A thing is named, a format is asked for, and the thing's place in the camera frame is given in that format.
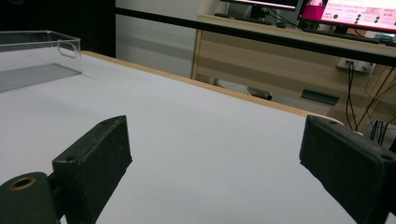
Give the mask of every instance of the monitor screen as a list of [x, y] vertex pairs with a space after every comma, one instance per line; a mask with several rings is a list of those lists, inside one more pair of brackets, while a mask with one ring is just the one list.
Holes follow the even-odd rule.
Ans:
[[230, 2], [237, 4], [245, 4], [254, 7], [273, 7], [283, 10], [294, 11], [297, 8], [299, 0], [220, 0], [222, 2]]
[[304, 0], [299, 21], [396, 33], [395, 0]]

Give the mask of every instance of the white table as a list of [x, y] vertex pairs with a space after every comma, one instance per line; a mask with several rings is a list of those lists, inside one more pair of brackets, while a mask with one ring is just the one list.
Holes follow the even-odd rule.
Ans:
[[88, 54], [82, 75], [0, 94], [1, 183], [49, 175], [96, 123], [126, 115], [134, 161], [98, 223], [354, 223], [300, 164], [304, 112]]

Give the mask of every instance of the desk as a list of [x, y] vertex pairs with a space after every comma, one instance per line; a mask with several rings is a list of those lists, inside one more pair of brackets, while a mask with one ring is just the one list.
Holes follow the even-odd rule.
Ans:
[[354, 223], [299, 163], [306, 112], [94, 53], [82, 61], [82, 75], [0, 94], [0, 182], [49, 174], [93, 125], [126, 115], [134, 162], [98, 223]]
[[[213, 83], [213, 78], [225, 79], [273, 94], [286, 96], [294, 100], [329, 108], [329, 117], [347, 123], [345, 115], [347, 103], [346, 69], [337, 67], [339, 54], [337, 48], [345, 50], [367, 51], [378, 57], [390, 57], [396, 62], [396, 48], [361, 43], [324, 35], [314, 35], [294, 29], [280, 29], [275, 26], [261, 25], [245, 21], [235, 21], [209, 15], [202, 15], [199, 21], [224, 25], [252, 32], [263, 33], [295, 40], [295, 44], [304, 42], [315, 43], [326, 48], [335, 47], [331, 55], [320, 53], [320, 50], [299, 49], [299, 46], [279, 46], [234, 36], [220, 35], [206, 31], [197, 34], [194, 67], [192, 78]], [[362, 128], [367, 121], [366, 106], [371, 98], [365, 91], [366, 83], [375, 83], [378, 78], [386, 85], [377, 85], [385, 90], [390, 83], [396, 82], [396, 71], [389, 74], [389, 67], [378, 64], [373, 75], [355, 73], [351, 99], [354, 102], [356, 118]], [[336, 105], [303, 99], [303, 90], [313, 90], [339, 97]], [[396, 114], [396, 105], [380, 104], [372, 106], [372, 119], [390, 121]]]

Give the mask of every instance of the clear plastic container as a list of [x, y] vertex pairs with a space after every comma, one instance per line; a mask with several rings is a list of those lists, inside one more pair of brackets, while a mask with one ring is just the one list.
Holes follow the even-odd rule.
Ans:
[[79, 42], [52, 31], [0, 32], [0, 92], [82, 74]]

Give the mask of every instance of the wall socket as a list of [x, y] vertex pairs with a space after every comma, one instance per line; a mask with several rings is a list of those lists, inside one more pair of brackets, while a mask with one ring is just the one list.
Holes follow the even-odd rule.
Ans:
[[348, 62], [353, 63], [353, 68], [355, 69], [355, 71], [363, 72], [367, 74], [371, 74], [375, 67], [375, 63], [367, 63], [367, 62], [348, 59], [348, 58], [340, 58], [337, 67], [349, 69]]

